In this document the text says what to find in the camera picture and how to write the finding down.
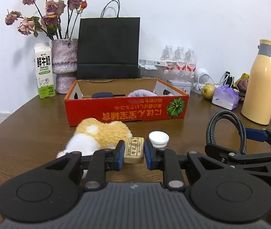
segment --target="bag handle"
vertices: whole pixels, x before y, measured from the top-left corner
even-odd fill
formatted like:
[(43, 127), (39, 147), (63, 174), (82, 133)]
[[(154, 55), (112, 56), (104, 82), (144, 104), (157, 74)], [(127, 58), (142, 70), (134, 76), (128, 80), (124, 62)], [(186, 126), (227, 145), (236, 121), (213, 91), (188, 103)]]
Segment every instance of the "bag handle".
[(117, 3), (117, 5), (118, 5), (117, 17), (119, 16), (119, 14), (120, 14), (120, 8), (121, 8), (121, 3), (120, 3), (119, 0), (111, 0), (110, 2), (107, 3), (107, 5), (106, 5), (106, 6), (103, 8), (103, 10), (101, 11), (100, 18), (104, 18), (104, 12), (106, 11), (107, 6), (108, 6), (111, 2), (116, 2), (116, 3)]

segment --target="purple plastic bag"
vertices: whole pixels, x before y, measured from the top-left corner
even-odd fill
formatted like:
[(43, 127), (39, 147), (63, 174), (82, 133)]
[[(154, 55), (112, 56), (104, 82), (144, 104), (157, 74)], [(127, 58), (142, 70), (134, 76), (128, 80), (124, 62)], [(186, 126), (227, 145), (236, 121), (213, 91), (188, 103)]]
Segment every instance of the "purple plastic bag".
[(223, 108), (232, 110), (238, 105), (238, 93), (229, 85), (225, 85), (214, 90), (212, 103)]

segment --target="pear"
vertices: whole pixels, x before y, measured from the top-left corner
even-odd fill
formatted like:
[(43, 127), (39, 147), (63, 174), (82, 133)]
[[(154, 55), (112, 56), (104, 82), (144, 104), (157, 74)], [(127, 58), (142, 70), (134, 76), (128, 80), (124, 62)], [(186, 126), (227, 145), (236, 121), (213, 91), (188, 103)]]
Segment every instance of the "pear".
[(213, 98), (215, 86), (212, 84), (206, 84), (201, 89), (201, 94), (205, 99), (211, 100)]

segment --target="bottle cap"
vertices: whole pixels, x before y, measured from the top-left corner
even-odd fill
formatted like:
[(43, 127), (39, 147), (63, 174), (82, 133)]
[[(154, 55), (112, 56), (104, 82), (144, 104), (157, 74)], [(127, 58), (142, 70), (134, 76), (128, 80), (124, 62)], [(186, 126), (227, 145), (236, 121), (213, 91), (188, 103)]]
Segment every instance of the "bottle cap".
[(148, 138), (155, 148), (164, 148), (169, 142), (169, 136), (162, 131), (152, 131)]

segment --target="purple textured vase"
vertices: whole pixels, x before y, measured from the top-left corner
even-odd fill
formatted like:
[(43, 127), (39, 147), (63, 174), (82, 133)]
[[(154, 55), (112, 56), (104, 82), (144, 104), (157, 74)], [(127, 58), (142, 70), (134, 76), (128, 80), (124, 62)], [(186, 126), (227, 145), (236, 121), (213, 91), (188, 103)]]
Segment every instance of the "purple textured vase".
[(77, 70), (78, 39), (52, 41), (53, 73), (56, 77), (56, 91), (66, 94), (74, 80)]

